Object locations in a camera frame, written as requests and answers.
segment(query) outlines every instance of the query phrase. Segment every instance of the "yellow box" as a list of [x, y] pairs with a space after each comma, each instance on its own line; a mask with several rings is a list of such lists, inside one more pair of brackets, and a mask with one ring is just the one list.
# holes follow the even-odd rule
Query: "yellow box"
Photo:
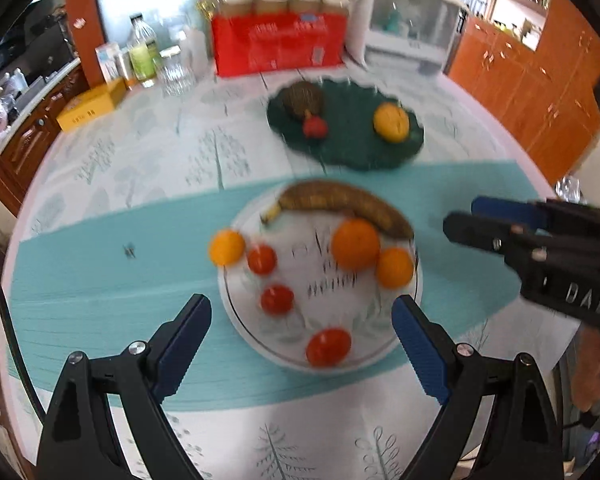
[[119, 77], [71, 99], [56, 117], [56, 121], [64, 132], [68, 132], [112, 112], [125, 94], [125, 80]]

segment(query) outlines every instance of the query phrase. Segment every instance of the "red cherry tomato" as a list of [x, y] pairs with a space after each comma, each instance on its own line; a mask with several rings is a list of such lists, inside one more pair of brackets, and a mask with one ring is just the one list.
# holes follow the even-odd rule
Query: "red cherry tomato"
[[341, 362], [351, 350], [351, 336], [342, 328], [327, 328], [311, 338], [304, 351], [311, 366], [325, 368]]
[[288, 286], [271, 285], [262, 293], [260, 306], [270, 316], [286, 314], [294, 307], [294, 293]]
[[251, 272], [259, 276], [271, 274], [277, 262], [276, 251], [268, 245], [257, 245], [247, 254], [247, 264]]

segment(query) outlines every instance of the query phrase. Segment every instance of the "jar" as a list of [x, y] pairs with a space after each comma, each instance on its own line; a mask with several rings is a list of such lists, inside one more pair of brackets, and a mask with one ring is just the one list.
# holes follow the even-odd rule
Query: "jar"
[[291, 0], [289, 10], [298, 14], [320, 12], [320, 0]]
[[349, 15], [349, 0], [322, 0], [322, 12]]
[[256, 0], [256, 14], [283, 14], [288, 0]]
[[220, 0], [220, 15], [224, 18], [248, 16], [252, 5], [253, 0]]

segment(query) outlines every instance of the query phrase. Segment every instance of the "human hand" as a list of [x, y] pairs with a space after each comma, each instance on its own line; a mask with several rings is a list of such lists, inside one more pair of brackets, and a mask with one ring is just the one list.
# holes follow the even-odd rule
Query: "human hand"
[[576, 355], [571, 400], [581, 412], [588, 412], [600, 400], [600, 330], [583, 327]]

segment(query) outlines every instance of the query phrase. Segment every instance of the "blue gripper pad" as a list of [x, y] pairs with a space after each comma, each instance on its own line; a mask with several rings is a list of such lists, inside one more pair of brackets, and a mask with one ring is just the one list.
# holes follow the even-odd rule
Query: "blue gripper pad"
[[471, 202], [471, 213], [514, 224], [523, 224], [531, 229], [546, 229], [548, 225], [547, 213], [533, 204], [489, 196], [476, 197]]
[[149, 341], [152, 352], [147, 367], [155, 376], [152, 394], [158, 404], [178, 391], [210, 326], [211, 302], [202, 294], [194, 294], [176, 319], [163, 323], [155, 332]]
[[446, 380], [447, 366], [424, 330], [423, 324], [429, 324], [429, 320], [411, 296], [394, 301], [391, 320], [424, 392], [443, 406], [451, 394]]

